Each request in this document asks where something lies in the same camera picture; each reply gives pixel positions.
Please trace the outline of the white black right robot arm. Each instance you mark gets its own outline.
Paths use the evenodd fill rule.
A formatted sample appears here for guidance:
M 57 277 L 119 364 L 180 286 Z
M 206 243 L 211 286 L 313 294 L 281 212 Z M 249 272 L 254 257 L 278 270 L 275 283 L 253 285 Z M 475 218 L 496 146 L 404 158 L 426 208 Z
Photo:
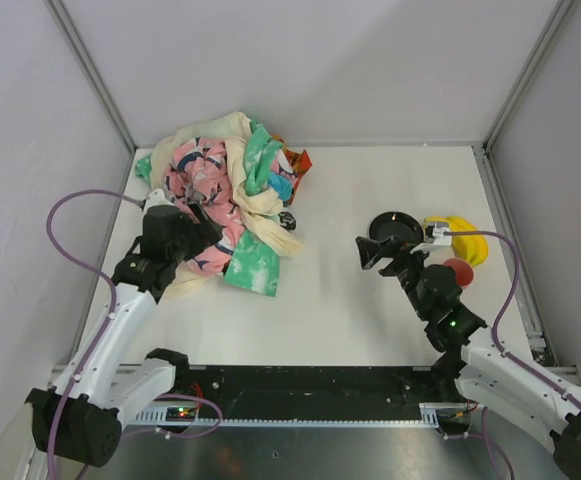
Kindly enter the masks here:
M 441 357 L 433 368 L 458 393 L 492 410 L 541 444 L 570 479 L 581 479 L 581 386 L 522 359 L 495 326 L 462 304 L 455 271 L 425 262 L 424 247 L 397 237 L 355 240 L 363 269 L 383 259 L 384 277 L 395 277 Z

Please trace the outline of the blue cloth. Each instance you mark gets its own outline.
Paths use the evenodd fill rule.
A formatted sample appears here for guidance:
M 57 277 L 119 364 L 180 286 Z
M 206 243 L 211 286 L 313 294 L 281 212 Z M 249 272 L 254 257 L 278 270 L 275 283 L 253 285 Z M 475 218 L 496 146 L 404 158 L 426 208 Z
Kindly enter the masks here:
M 293 194 L 293 184 L 282 175 L 271 172 L 268 186 L 273 189 L 282 202 L 289 202 Z

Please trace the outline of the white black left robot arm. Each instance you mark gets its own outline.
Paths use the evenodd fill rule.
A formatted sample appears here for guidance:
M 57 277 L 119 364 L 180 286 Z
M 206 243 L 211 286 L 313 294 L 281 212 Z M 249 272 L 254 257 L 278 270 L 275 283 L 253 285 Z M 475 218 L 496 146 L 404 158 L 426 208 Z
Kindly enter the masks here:
M 47 455 L 48 475 L 55 457 L 93 467 L 105 465 L 125 428 L 152 401 L 171 391 L 186 356 L 151 353 L 132 374 L 115 378 L 126 349 L 156 310 L 177 267 L 217 243 L 220 228 L 199 205 L 184 214 L 169 202 L 146 208 L 142 233 L 104 280 L 110 300 L 93 332 L 45 390 L 33 389 L 32 435 Z

